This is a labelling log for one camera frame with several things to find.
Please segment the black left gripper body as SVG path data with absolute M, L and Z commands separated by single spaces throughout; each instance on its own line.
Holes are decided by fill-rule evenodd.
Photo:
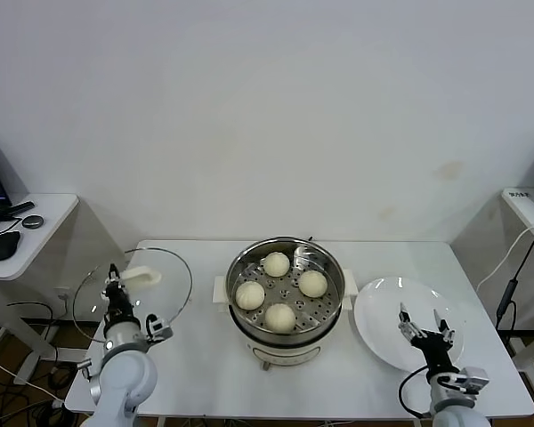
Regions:
M 115 325 L 122 322 L 133 322 L 134 309 L 128 295 L 119 295 L 116 291 L 109 299 L 109 305 L 104 316 L 106 325 Z

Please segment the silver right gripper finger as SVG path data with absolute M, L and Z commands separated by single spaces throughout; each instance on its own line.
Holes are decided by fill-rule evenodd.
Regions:
M 444 342 L 454 342 L 455 330 L 449 327 L 447 321 L 441 317 L 440 313 L 434 309 L 433 315 L 435 318 L 436 326 L 443 337 Z
M 399 320 L 398 328 L 407 341 L 411 342 L 414 338 L 421 336 L 421 329 L 411 321 L 409 312 L 403 302 L 400 303 Z

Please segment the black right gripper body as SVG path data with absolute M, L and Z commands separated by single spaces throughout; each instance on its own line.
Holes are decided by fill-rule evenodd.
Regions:
M 444 340 L 441 333 L 425 331 L 420 336 L 414 336 L 409 342 L 413 347 L 422 351 L 426 363 L 427 378 L 457 372 L 457 368 L 453 366 L 449 356 L 451 344 Z

